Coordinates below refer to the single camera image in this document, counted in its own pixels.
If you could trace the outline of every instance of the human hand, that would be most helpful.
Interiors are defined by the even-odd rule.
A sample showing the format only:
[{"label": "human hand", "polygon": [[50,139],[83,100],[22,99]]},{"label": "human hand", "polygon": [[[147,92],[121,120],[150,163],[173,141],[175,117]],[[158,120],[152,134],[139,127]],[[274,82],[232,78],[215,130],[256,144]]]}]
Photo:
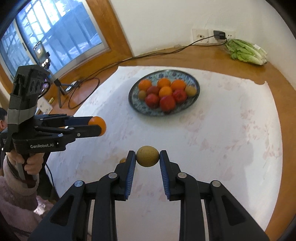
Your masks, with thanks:
[{"label": "human hand", "polygon": [[[15,150],[12,150],[11,152],[6,153],[9,162],[12,165],[24,164],[25,160],[23,159],[21,154],[16,153]],[[43,163],[43,156],[44,153],[37,153],[31,157],[28,158],[27,164],[25,165],[25,171],[29,175],[37,175],[40,170],[42,169],[42,163]]]}]

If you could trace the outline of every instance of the sweater cuff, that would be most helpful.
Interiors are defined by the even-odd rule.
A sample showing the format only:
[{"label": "sweater cuff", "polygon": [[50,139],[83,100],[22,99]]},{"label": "sweater cuff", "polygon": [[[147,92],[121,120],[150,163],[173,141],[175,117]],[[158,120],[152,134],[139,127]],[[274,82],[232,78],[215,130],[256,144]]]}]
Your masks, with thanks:
[{"label": "sweater cuff", "polygon": [[37,175],[37,181],[36,181],[35,187],[27,188],[25,187],[26,185],[24,183],[22,183],[21,181],[19,181],[13,176],[7,162],[8,162],[7,156],[5,156],[4,162],[3,162],[3,171],[4,171],[4,178],[9,188],[22,196],[30,196],[36,193],[38,184],[39,184],[39,175]]}]

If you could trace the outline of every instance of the metal screw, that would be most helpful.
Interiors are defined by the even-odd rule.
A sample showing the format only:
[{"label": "metal screw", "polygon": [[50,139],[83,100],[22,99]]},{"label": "metal screw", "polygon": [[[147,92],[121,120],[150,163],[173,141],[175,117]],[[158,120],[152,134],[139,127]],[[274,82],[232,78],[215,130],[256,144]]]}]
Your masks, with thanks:
[{"label": "metal screw", "polygon": [[74,183],[74,185],[75,185],[76,187],[81,187],[81,186],[83,185],[83,181],[76,181],[76,182]]},{"label": "metal screw", "polygon": [[117,174],[115,172],[112,172],[108,175],[109,178],[114,179],[117,178]]},{"label": "metal screw", "polygon": [[179,177],[179,178],[185,178],[185,177],[187,177],[187,174],[184,173],[184,172],[179,172],[179,173],[178,173],[178,177]]},{"label": "metal screw", "polygon": [[214,187],[220,187],[221,186],[221,183],[219,182],[219,181],[213,181],[212,182],[212,185],[214,186]]}]

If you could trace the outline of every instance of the plate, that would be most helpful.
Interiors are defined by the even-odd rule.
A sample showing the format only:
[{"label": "plate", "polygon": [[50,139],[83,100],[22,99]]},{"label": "plate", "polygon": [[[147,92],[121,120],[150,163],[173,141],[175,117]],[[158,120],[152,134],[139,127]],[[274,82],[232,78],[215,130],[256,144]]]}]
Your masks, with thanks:
[{"label": "plate", "polygon": [[[145,101],[141,101],[138,98],[138,94],[139,94],[138,84],[140,83],[141,80],[149,79],[150,81],[152,81],[152,85],[157,86],[157,81],[160,78],[168,78],[171,82],[179,79],[184,80],[187,85],[195,86],[197,89],[197,93],[194,97],[188,97],[183,104],[177,105],[176,108],[170,113],[164,113],[160,108],[150,109],[146,105]],[[137,81],[137,83],[133,85],[133,87],[129,92],[128,101],[131,107],[133,107],[139,113],[142,113],[144,115],[149,115],[149,116],[165,116],[165,115],[176,114],[180,111],[187,109],[194,102],[196,102],[199,94],[200,94],[200,85],[192,75],[183,71],[168,69],[168,70],[161,70],[161,71],[150,73],[144,76],[143,78],[141,78],[139,81]]]}]

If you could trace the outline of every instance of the wooden window frame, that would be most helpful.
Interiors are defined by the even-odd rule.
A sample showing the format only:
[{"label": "wooden window frame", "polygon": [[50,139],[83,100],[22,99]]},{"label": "wooden window frame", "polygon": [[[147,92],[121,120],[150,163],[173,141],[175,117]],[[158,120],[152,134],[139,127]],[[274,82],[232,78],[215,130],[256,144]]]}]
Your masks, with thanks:
[{"label": "wooden window frame", "polygon": [[[116,18],[109,0],[86,0],[109,49],[102,54],[87,59],[73,70],[62,75],[59,79],[64,84],[83,79],[98,69],[111,63],[132,57],[132,52]],[[10,94],[13,84],[0,65],[0,81]],[[56,87],[51,87],[45,97],[56,97]]]}]

